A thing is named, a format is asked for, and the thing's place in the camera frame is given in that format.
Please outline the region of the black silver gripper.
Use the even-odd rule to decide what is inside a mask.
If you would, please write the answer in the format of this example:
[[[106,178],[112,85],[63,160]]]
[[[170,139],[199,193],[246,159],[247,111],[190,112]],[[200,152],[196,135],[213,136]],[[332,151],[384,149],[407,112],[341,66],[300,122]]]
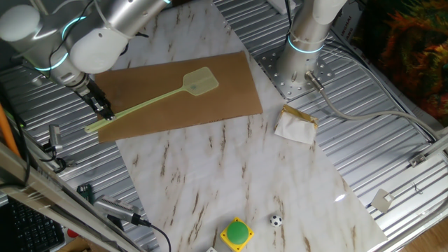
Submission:
[[[111,109],[111,104],[105,96],[105,93],[90,78],[85,79],[74,88],[74,92],[91,109],[99,113],[105,120],[114,120],[115,114]]]

